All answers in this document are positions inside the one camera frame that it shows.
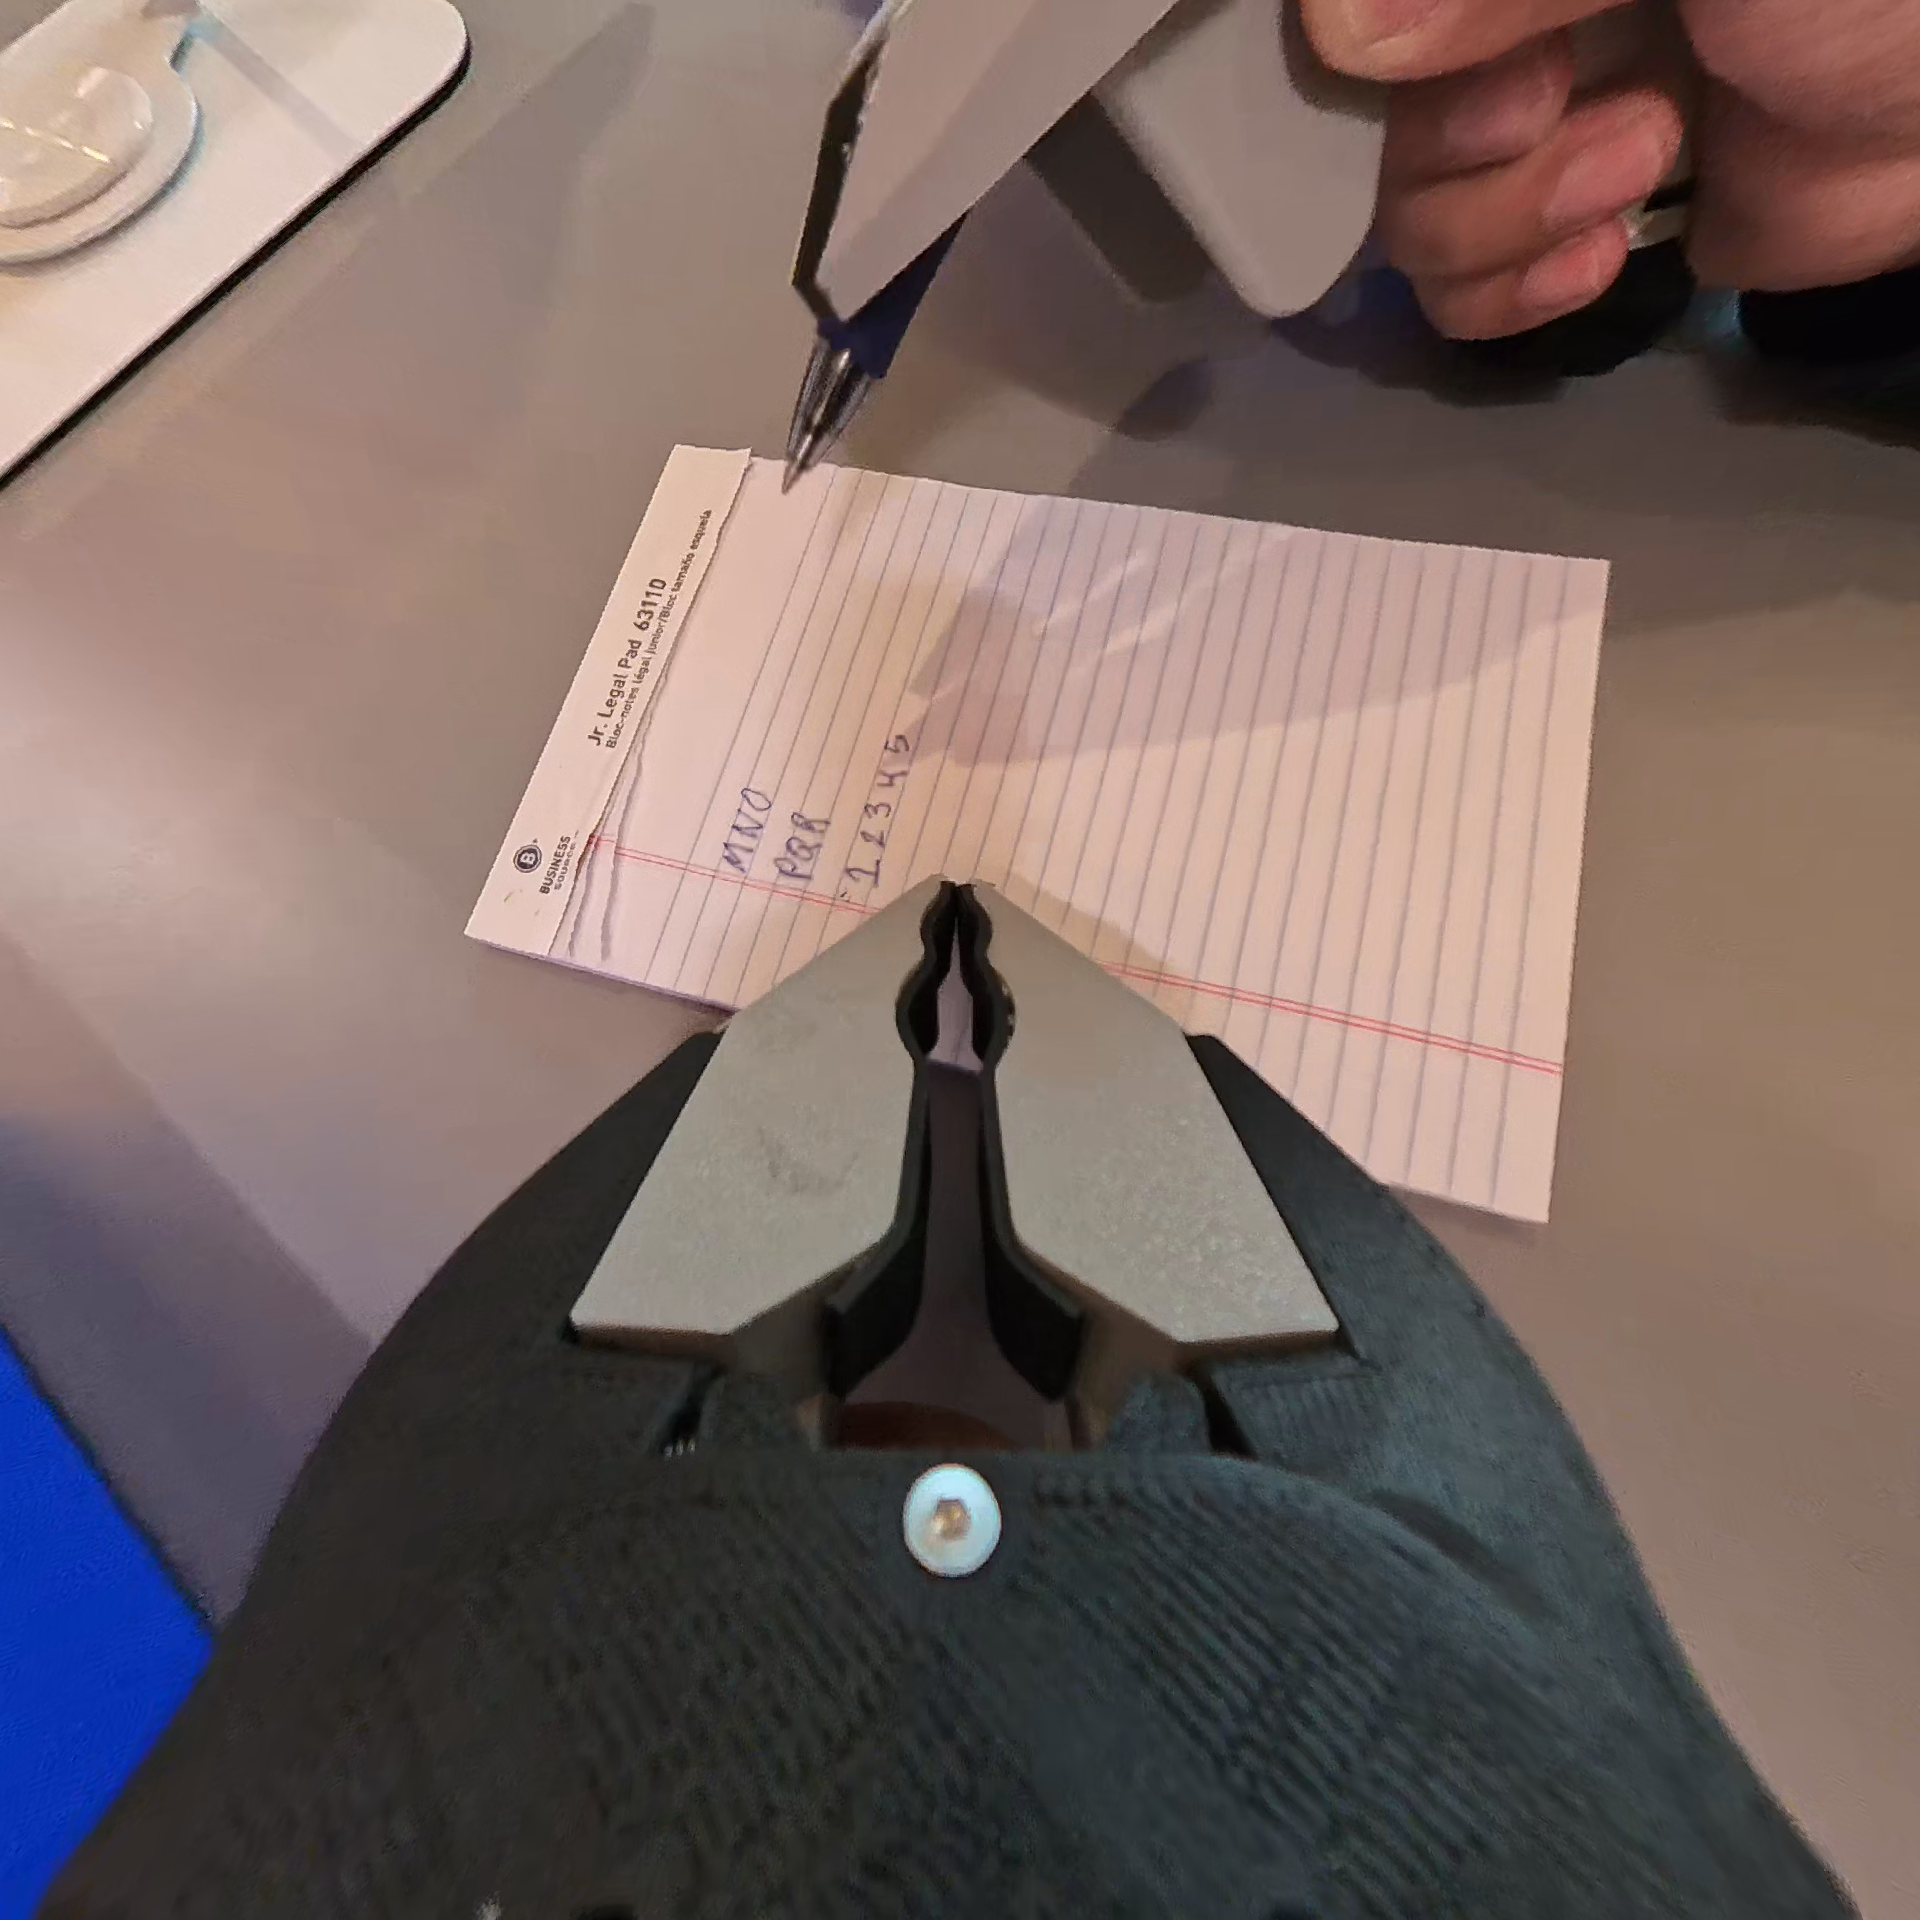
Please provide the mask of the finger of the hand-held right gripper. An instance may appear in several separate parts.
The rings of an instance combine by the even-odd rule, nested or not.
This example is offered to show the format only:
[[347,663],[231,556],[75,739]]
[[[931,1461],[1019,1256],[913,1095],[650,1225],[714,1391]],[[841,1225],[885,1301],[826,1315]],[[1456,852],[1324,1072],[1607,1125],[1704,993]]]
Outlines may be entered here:
[[1386,88],[1333,71],[1300,5],[1176,5],[1096,97],[1250,312],[1296,317],[1349,273],[1376,220]]
[[823,115],[797,241],[793,285],[819,332],[851,335],[1168,11],[877,5]]

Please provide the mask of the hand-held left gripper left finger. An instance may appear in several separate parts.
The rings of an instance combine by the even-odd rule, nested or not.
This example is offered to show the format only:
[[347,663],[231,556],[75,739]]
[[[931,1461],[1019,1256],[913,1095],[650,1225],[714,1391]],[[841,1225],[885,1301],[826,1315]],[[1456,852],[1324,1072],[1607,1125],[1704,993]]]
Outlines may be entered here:
[[581,1343],[848,1394],[915,1327],[954,884],[736,1012],[569,1313]]

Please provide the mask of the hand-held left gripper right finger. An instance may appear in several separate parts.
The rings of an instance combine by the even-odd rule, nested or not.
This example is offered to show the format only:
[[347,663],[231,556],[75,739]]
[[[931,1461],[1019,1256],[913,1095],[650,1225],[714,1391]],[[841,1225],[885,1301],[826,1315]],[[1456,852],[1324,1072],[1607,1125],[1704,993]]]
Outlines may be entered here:
[[1047,1402],[1337,1343],[1188,1035],[987,884],[955,892],[987,1309]]

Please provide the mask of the blue ballpoint pen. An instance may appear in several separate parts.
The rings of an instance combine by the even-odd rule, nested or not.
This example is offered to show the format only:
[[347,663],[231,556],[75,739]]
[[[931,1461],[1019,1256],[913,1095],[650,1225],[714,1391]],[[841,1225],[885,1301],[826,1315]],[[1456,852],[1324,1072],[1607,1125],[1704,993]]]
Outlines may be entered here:
[[900,274],[892,276],[848,315],[840,313],[820,289],[826,248],[864,125],[881,49],[906,10],[907,3],[888,3],[876,10],[855,42],[848,73],[841,79],[823,120],[791,280],[815,317],[816,337],[788,423],[781,492],[791,492],[819,468],[826,452],[848,432],[848,423],[864,397],[889,376],[906,335],[964,225],[955,220]]

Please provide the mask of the white lined legal pad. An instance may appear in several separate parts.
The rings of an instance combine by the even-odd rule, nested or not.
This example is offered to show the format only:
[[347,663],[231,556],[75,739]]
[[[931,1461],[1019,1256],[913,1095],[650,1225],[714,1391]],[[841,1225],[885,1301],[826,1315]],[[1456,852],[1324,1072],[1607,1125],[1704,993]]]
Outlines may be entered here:
[[735,1011],[933,879],[1543,1225],[1603,561],[676,445],[472,940]]

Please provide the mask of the grey desk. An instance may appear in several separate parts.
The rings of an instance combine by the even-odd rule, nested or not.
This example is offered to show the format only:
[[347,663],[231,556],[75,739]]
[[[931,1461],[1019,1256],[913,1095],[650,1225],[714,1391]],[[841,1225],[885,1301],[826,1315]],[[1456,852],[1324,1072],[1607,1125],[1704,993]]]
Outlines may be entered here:
[[[778,452],[851,5],[463,5],[472,68],[4,489],[4,1327],[228,1611],[393,1320],[698,1024],[464,937],[672,445]],[[1915,1915],[1915,426],[1533,405],[1141,306],[994,196],[852,464],[1610,561],[1553,1217],[1415,1197],[1753,1762]]]

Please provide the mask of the person's right hand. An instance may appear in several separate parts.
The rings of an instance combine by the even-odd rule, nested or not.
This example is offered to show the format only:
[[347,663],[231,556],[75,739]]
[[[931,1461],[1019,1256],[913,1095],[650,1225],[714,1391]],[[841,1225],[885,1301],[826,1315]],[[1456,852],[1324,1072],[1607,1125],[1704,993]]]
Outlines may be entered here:
[[1443,337],[1511,339],[1596,301],[1680,151],[1704,283],[1799,295],[1915,267],[1915,5],[1679,5],[1697,120],[1685,80],[1577,99],[1575,27],[1610,10],[1303,5],[1314,53],[1387,90],[1378,241]]

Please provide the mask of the blue plastic bin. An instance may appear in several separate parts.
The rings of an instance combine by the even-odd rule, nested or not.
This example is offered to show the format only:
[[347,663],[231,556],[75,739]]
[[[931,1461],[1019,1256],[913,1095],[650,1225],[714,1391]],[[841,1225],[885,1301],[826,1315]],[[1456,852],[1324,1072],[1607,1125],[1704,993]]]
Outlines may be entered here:
[[2,1345],[2,1915],[33,1915],[149,1756],[208,1628]]

